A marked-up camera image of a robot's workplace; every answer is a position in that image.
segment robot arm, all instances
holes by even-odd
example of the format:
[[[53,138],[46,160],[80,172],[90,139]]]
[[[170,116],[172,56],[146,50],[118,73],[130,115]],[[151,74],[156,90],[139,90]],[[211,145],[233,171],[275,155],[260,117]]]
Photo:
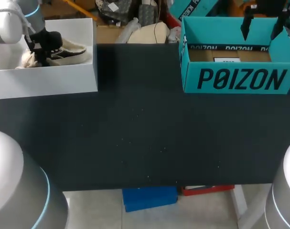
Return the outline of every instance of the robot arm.
[[[63,45],[60,33],[45,29],[38,0],[0,0],[0,43],[17,43],[22,34],[42,66],[48,66],[51,51]]]

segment plastic bag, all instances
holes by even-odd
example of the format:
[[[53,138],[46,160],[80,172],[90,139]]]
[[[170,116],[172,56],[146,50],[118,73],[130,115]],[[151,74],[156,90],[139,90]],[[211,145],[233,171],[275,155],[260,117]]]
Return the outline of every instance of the plastic bag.
[[[181,27],[177,26],[172,28],[168,36],[168,43],[176,43],[180,41],[180,36],[181,36]]]
[[[115,41],[115,44],[125,44],[128,42],[131,34],[140,29],[140,24],[138,23],[139,20],[137,18],[134,18],[132,21],[130,21],[124,30],[121,32],[120,36]]]

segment sneaker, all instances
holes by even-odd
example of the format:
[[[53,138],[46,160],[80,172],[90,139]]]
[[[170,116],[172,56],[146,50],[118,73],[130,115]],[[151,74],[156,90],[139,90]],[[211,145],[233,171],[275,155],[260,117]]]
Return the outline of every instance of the sneaker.
[[[63,40],[63,45],[51,53],[51,60],[58,65],[79,64],[87,61],[90,58],[86,47],[75,44],[66,39]]]
[[[54,50],[51,53],[51,57],[47,58],[47,62],[50,66],[61,66],[61,65],[72,65],[80,64],[86,62],[90,58],[90,54],[86,51],[86,47],[72,43],[66,39],[63,39],[63,45],[58,50]],[[38,63],[35,58],[35,54],[27,49],[21,58],[21,67],[22,68],[36,68],[41,67],[42,65]]]

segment red box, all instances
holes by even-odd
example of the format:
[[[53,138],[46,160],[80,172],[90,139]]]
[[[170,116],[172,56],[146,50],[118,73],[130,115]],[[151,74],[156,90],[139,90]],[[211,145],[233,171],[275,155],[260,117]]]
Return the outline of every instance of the red box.
[[[182,187],[182,193],[184,196],[200,195],[211,192],[222,192],[234,189],[235,185],[222,185],[222,186],[213,186],[209,188],[195,188],[195,189],[185,189]]]

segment blue box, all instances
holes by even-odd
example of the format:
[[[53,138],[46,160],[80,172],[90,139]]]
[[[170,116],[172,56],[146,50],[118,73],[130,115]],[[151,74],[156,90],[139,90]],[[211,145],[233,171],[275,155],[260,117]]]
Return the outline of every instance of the blue box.
[[[218,0],[176,0],[170,7],[170,13],[182,21],[183,17],[205,17]]]
[[[177,202],[176,187],[142,187],[122,189],[126,212],[154,208]]]
[[[277,18],[253,19],[245,41],[240,30],[243,18],[184,17],[179,45],[184,92],[287,94],[290,89],[290,38],[284,29],[271,41],[276,21]],[[245,54],[258,51],[269,54],[271,61],[192,62],[190,50],[228,50]]]

